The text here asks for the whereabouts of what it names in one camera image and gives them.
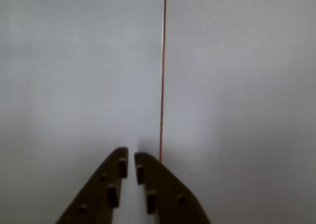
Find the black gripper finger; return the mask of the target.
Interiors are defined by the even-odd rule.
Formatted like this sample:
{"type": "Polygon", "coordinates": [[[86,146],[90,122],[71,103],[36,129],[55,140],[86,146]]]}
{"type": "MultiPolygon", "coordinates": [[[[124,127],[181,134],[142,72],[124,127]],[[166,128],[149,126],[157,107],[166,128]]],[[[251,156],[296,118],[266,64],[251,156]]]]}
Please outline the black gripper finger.
{"type": "Polygon", "coordinates": [[[137,183],[144,186],[146,211],[156,224],[209,224],[195,195],[155,157],[134,155],[137,183]]]}
{"type": "Polygon", "coordinates": [[[128,148],[115,149],[97,168],[57,221],[58,224],[111,224],[128,174],[128,148]]]}

